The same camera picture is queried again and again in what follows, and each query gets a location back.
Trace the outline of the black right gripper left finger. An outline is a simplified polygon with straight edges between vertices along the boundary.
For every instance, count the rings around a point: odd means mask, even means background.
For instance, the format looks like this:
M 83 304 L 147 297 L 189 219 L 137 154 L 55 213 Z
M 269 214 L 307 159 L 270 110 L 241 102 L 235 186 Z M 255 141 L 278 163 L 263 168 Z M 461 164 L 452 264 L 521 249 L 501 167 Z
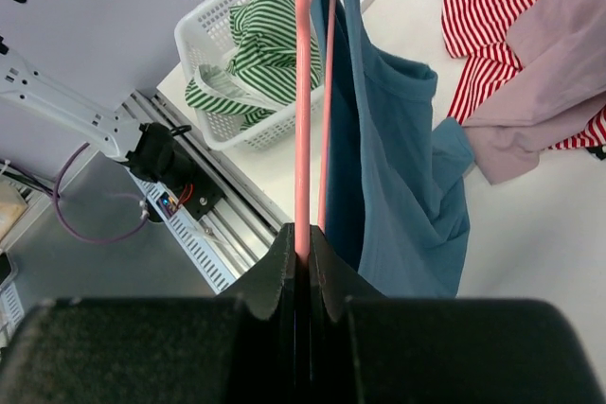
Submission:
M 291 403 L 296 385 L 294 225 L 219 303 L 222 403 Z

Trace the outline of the green striped tank top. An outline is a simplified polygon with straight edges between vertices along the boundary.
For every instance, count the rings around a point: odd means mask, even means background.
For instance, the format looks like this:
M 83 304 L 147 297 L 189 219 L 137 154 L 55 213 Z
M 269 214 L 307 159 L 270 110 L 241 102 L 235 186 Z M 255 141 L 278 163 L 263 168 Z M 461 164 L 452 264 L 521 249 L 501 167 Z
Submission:
M 225 66 L 201 64 L 186 104 L 211 114 L 241 115 L 241 131 L 296 98 L 294 0 L 249 0 L 229 9 L 235 52 Z

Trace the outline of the pink wire hanger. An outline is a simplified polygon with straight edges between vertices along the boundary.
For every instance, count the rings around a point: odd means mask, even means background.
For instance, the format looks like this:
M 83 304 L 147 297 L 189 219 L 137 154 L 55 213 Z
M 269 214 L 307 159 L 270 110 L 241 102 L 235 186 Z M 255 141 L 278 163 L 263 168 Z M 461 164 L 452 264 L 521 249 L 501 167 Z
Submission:
M 333 46 L 335 29 L 336 0 L 329 0 L 328 22 L 326 26 L 326 53 L 324 67 L 324 101 L 323 101 L 323 123 L 322 123 L 322 153 L 319 180 L 318 218 L 317 225 L 322 232 L 326 230 L 327 212 L 327 181 L 329 169 L 330 148 L 330 108 L 332 95 L 332 69 L 333 69 Z
M 294 251 L 306 262 L 311 251 L 311 23 L 310 0 L 294 0 L 296 100 L 294 161 Z

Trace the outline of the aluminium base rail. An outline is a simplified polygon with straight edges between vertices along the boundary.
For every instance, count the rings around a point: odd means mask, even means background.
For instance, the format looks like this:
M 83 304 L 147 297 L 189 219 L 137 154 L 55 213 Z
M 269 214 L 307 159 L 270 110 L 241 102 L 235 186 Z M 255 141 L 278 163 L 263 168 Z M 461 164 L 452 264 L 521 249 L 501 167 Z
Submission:
M 169 190 L 178 198 L 176 207 L 183 205 L 197 221 L 208 219 L 212 231 L 223 239 L 229 261 L 241 275 L 246 273 L 267 253 L 285 221 L 283 213 L 224 154 L 211 150 L 199 129 L 163 96 L 147 98 L 134 92 L 121 112 L 144 123 L 159 123 L 176 134 L 180 148 L 199 168 L 189 189 Z

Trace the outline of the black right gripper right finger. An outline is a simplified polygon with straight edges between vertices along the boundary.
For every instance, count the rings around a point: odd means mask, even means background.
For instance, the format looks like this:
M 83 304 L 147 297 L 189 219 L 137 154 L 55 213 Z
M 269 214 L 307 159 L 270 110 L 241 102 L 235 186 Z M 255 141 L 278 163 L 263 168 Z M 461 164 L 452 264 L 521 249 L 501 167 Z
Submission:
M 383 296 L 354 271 L 313 226 L 308 259 L 311 381 L 319 403 L 359 403 L 359 358 L 350 304 Z

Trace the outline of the mauve pink tank top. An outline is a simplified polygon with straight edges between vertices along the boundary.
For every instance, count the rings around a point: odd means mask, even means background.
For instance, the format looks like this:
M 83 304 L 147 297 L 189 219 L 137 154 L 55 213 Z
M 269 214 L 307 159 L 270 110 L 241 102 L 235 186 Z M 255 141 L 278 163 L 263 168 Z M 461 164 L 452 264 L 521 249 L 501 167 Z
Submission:
M 506 42 L 522 71 L 463 123 L 490 184 L 534 169 L 544 149 L 605 142 L 605 0 L 538 0 Z

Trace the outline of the red striped tank top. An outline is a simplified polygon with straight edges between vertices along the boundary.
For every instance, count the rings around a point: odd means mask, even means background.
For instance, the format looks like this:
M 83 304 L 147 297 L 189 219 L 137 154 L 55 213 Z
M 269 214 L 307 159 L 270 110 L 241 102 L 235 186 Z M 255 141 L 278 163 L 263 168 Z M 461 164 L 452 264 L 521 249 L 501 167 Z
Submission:
M 523 69 L 506 42 L 513 23 L 538 0 L 443 0 L 448 54 L 465 62 L 449 114 L 463 127 L 473 112 Z M 582 149 L 580 140 L 550 149 Z

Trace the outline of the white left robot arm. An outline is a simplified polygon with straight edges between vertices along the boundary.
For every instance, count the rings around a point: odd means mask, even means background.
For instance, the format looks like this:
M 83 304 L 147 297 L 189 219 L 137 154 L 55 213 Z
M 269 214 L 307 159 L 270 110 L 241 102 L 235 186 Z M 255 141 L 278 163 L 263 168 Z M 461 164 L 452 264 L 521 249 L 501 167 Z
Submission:
M 141 123 L 101 108 L 45 76 L 6 45 L 1 47 L 1 97 L 83 134 L 107 158 L 145 182 L 183 189 L 202 174 L 176 141 L 175 132 L 157 122 Z

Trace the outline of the black white striped tank top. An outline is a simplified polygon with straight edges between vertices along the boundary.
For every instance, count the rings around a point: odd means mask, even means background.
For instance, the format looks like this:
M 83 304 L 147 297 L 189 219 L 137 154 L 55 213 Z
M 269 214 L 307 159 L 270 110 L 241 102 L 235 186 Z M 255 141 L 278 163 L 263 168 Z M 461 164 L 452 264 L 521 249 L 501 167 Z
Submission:
M 588 147 L 586 149 L 593 157 L 600 161 L 606 160 L 606 146 Z

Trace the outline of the teal blue tank top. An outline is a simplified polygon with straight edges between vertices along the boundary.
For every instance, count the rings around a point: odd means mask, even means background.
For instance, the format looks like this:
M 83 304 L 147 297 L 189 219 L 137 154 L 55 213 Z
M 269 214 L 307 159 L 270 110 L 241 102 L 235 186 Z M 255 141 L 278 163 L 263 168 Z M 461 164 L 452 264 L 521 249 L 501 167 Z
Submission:
M 393 297 L 454 297 L 471 230 L 463 178 L 471 145 L 454 119 L 433 124 L 437 73 L 369 39 L 360 0 L 312 0 L 333 56 L 325 235 Z

